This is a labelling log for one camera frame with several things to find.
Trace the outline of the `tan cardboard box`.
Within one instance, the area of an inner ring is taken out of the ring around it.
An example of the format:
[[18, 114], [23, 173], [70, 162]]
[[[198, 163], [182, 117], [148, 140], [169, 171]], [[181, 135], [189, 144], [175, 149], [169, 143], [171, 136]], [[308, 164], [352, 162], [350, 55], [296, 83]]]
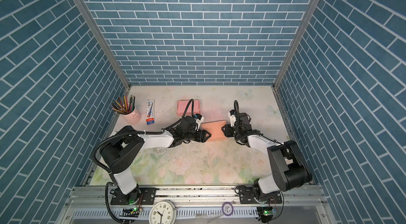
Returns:
[[211, 134], [211, 136], [207, 139], [207, 142], [226, 140], [227, 137], [224, 135], [224, 132], [222, 131], [222, 127], [225, 125], [226, 125], [225, 120], [213, 121], [202, 124], [201, 128]]

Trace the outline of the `pink cardboard box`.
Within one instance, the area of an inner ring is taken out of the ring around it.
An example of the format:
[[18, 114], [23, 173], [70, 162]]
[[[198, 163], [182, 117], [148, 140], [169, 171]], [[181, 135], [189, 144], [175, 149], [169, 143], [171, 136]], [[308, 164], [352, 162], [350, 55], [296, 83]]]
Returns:
[[[188, 103], [189, 103], [189, 100], [179, 100], [177, 102], [177, 116], [178, 117], [181, 117], [184, 114]], [[192, 106], [193, 106], [193, 113], [194, 114], [199, 114], [200, 113], [200, 100], [194, 100], [194, 102], [191, 103], [188, 106], [186, 116], [191, 116]]]

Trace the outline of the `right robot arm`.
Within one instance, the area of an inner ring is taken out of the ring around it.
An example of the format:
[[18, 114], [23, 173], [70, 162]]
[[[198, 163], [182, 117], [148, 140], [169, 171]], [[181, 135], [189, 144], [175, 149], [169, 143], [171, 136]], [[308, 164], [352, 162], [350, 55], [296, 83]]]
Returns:
[[286, 192], [313, 180], [313, 175], [295, 141], [279, 142], [265, 137], [260, 131], [252, 128], [251, 117], [246, 113], [231, 110], [228, 118], [230, 123], [222, 127], [226, 137], [234, 137], [239, 145], [253, 148], [268, 156], [271, 174], [253, 182], [253, 193], [258, 201], [269, 200], [277, 191]]

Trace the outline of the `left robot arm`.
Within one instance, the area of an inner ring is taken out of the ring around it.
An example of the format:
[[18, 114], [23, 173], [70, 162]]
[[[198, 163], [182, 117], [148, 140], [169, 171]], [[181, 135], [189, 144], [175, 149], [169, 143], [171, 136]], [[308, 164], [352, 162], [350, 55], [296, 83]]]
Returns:
[[211, 133], [200, 128], [201, 118], [200, 115], [186, 116], [158, 132], [137, 131], [132, 126], [125, 126], [93, 148], [92, 161], [109, 174], [113, 185], [118, 187], [117, 197], [122, 204], [140, 203], [141, 190], [131, 171], [137, 154], [150, 148], [207, 142]]

